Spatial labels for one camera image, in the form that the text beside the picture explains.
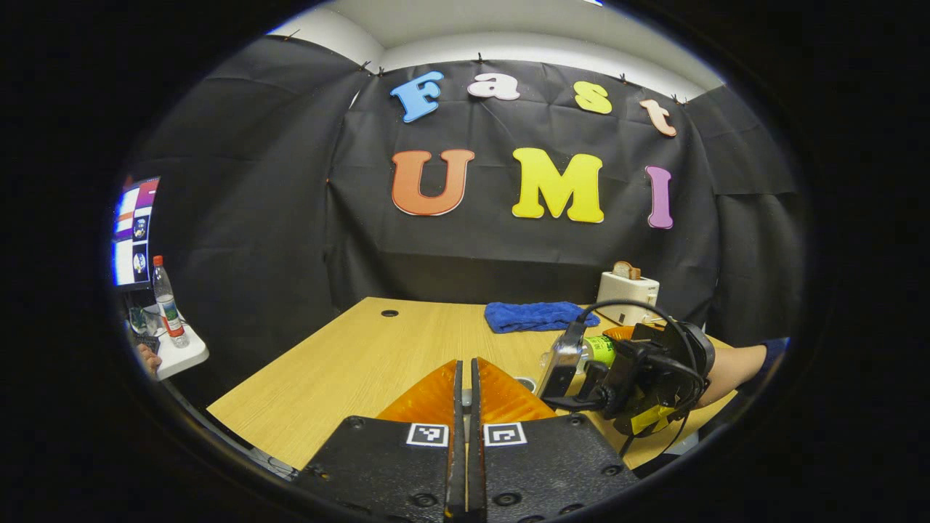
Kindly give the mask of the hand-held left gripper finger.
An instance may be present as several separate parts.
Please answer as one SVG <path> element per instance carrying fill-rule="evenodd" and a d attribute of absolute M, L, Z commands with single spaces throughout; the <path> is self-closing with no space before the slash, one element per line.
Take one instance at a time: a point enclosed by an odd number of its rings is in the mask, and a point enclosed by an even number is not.
<path fill-rule="evenodd" d="M 429 372 L 375 417 L 346 417 L 295 478 L 298 489 L 376 522 L 464 516 L 463 364 Z"/>
<path fill-rule="evenodd" d="M 469 510 L 479 522 L 567 522 L 638 479 L 587 416 L 557 415 L 515 378 L 472 360 Z"/>

